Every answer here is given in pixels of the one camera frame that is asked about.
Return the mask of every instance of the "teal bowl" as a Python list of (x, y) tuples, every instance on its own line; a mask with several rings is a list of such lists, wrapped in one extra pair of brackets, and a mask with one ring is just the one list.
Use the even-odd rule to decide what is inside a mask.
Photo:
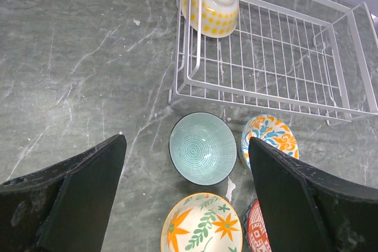
[(195, 112), (173, 127), (169, 141), (172, 163), (186, 180), (214, 185), (226, 179), (236, 163), (236, 141), (219, 117)]

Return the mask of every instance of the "gray marble surface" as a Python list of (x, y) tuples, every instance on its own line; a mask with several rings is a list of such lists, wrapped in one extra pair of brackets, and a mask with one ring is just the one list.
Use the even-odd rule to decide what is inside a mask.
[[(185, 100), (168, 105), (176, 11), (175, 0), (0, 0), (0, 182), (122, 132), (125, 170), (103, 251), (159, 251), (163, 222), (179, 200), (201, 191), (225, 197), (227, 181), (196, 186), (172, 167), (168, 137), (181, 117), (214, 113), (239, 141), (243, 125), (259, 113)], [(376, 86), (377, 61), (369, 68)], [(351, 80), (358, 77), (350, 72)], [(329, 127), (280, 117), (303, 161), (378, 188), (377, 118)], [(253, 179), (239, 160), (230, 179), (231, 204), (242, 217), (255, 196)]]

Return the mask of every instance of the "white metal frame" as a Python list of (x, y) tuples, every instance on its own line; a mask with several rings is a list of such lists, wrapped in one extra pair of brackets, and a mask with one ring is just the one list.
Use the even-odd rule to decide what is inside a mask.
[[(184, 20), (181, 15), (181, 0), (177, 0), (178, 15), (177, 15), (177, 50), (176, 50), (176, 66), (174, 73), (174, 82), (170, 88), (169, 102), (171, 103), (174, 97), (185, 97), (187, 99), (207, 100), (210, 102), (218, 102), (234, 106), (251, 106), (262, 110), (274, 109), (286, 113), (298, 113), (312, 117), (323, 117), (328, 120), (346, 120), (352, 121), (366, 116), (378, 114), (378, 107), (374, 95), (373, 86), (370, 79), (369, 70), (367, 68), (366, 58), (364, 55), (361, 39), (359, 36), (359, 29), (357, 28), (354, 12), (357, 8), (364, 8), (367, 16), (370, 19), (370, 27), (374, 34), (374, 40), (378, 50), (378, 39), (374, 30), (372, 18), (365, 3), (350, 9), (344, 5), (338, 4), (331, 0), (312, 0), (319, 4), (325, 5), (329, 8), (341, 11), (344, 13), (342, 17), (330, 23), (323, 19), (318, 19), (310, 15), (302, 14), (279, 5), (275, 5), (262, 0), (239, 0), (239, 4), (247, 7), (244, 13), (249, 16), (249, 30), (244, 30), (241, 25), (241, 16), (239, 14), (239, 24), (235, 31), (225, 39), (209, 39), (201, 35), (201, 17), (198, 17), (198, 32), (194, 32), (190, 25), (190, 17), (188, 21)], [(191, 15), (190, 2), (188, 1), (187, 13)], [(202, 5), (198, 6), (198, 14), (201, 15)], [(252, 16), (259, 17), (260, 33), (252, 31)], [(270, 35), (263, 34), (262, 17), (269, 20)], [(347, 19), (350, 34), (353, 40), (355, 53), (357, 56), (357, 63), (360, 68), (361, 77), (363, 80), (368, 111), (361, 109), (352, 109), (350, 107), (349, 96), (346, 82), (343, 74), (343, 65), (340, 59), (338, 43), (334, 30), (334, 25), (341, 20)], [(275, 32), (279, 31), (281, 38), (277, 39), (273, 36), (273, 21), (278, 20), (279, 27), (276, 27)], [(301, 44), (299, 30), (304, 27), (306, 41)], [(288, 37), (284, 34), (284, 28), (288, 29)], [(238, 40), (240, 42), (240, 61), (238, 63), (232, 62), (233, 47), (232, 41)], [(243, 46), (246, 44), (246, 39), (250, 41), (251, 50), (245, 50)], [(298, 43), (294, 43), (294, 38), (297, 38)], [(253, 41), (259, 39), (261, 44), (263, 66), (255, 65), (254, 45)], [(229, 60), (222, 59), (221, 43), (229, 42)], [(264, 52), (265, 44), (269, 43), (272, 50), (272, 62), (267, 64)], [(207, 47), (215, 45), (217, 47), (216, 56), (213, 58), (207, 53)], [(282, 47), (282, 57), (275, 54), (276, 47)], [(291, 52), (291, 58), (285, 58), (285, 50)], [(243, 62), (243, 52), (252, 53), (251, 62)], [(288, 64), (292, 64), (290, 71), (287, 70)], [(267, 70), (267, 66), (273, 65), (274, 71)], [(279, 67), (284, 68), (283, 72), (278, 72)], [(223, 73), (224, 68), (227, 68), (227, 73), (230, 76), (227, 83), (224, 82)], [(310, 78), (306, 70), (311, 70)], [(207, 77), (210, 72), (217, 72), (217, 80), (209, 82)], [(236, 79), (233, 77), (233, 72), (241, 71), (240, 79), (242, 86), (236, 86)], [(246, 74), (250, 74), (251, 79), (246, 78)], [(259, 75), (263, 74), (265, 78), (265, 87), (258, 89), (256, 82)], [(269, 78), (275, 78), (273, 84), (268, 84)], [(253, 81), (253, 84), (247, 84), (247, 81)], [(283, 81), (283, 89), (287, 94), (282, 94), (282, 88), (279, 87), (279, 81)], [(295, 97), (290, 95), (289, 82), (295, 82)], [(303, 98), (302, 89), (299, 85), (304, 86), (305, 98)], [(273, 92), (269, 93), (269, 88), (273, 87)], [(309, 99), (310, 91), (314, 91), (314, 98)], [(208, 96), (209, 91), (215, 91), (217, 96)]]

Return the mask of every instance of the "white wire rack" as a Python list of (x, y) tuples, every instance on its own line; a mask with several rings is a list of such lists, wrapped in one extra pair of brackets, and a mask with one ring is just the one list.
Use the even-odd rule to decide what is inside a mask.
[[(378, 54), (378, 39), (366, 4), (350, 9), (331, 0), (311, 1), (343, 15), (328, 22), (262, 0), (239, 0), (235, 31), (213, 39), (191, 28), (177, 0), (170, 103), (185, 97), (346, 121), (377, 114), (367, 61)], [(360, 30), (373, 39), (370, 53)]]

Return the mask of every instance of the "polka dot bowl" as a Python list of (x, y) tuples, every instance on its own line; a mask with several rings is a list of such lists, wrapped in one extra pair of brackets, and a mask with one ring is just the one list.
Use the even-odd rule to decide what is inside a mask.
[(219, 117), (206, 112), (191, 113), (179, 120), (173, 127), (168, 147), (176, 170), (198, 185), (223, 181), (236, 163), (232, 131)]
[(201, 33), (211, 38), (230, 35), (236, 27), (239, 13), (238, 0), (182, 0), (181, 12), (188, 20), (188, 2), (191, 5), (190, 25), (198, 31), (199, 5), (201, 12)]

